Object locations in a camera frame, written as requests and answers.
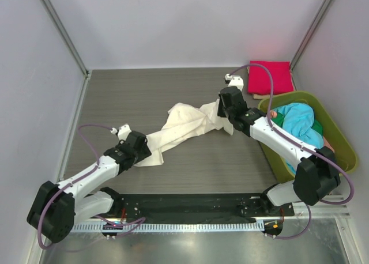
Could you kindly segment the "cream white t shirt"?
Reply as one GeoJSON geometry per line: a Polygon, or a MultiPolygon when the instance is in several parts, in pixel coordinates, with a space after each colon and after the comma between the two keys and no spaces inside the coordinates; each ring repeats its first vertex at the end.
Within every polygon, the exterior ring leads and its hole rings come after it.
{"type": "Polygon", "coordinates": [[[163,153],[182,142],[204,135],[212,130],[224,130],[229,135],[234,127],[226,118],[217,116],[219,100],[199,108],[177,103],[168,110],[168,118],[161,130],[147,135],[151,156],[135,164],[136,167],[151,167],[164,163],[163,153]]]}

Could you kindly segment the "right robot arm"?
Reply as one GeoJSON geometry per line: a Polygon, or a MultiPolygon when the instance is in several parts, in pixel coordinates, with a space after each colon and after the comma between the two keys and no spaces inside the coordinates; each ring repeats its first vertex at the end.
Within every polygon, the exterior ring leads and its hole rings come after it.
{"type": "Polygon", "coordinates": [[[331,149],[315,148],[287,133],[269,121],[265,112],[249,108],[235,86],[222,89],[219,98],[219,117],[228,119],[234,129],[279,154],[296,171],[293,180],[275,184],[260,195],[259,206],[264,214],[274,215],[283,205],[299,201],[313,206],[340,185],[331,149]]]}

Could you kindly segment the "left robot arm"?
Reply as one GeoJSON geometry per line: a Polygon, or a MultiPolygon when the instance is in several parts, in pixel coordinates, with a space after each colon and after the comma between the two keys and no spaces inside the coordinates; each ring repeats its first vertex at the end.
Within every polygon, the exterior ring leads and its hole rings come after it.
{"type": "Polygon", "coordinates": [[[37,230],[37,241],[43,249],[45,237],[51,243],[61,242],[73,226],[89,218],[121,214],[123,196],[109,187],[95,188],[151,156],[147,136],[137,131],[121,134],[118,144],[107,149],[96,162],[75,176],[58,183],[43,183],[27,216],[27,223],[37,230]]]}

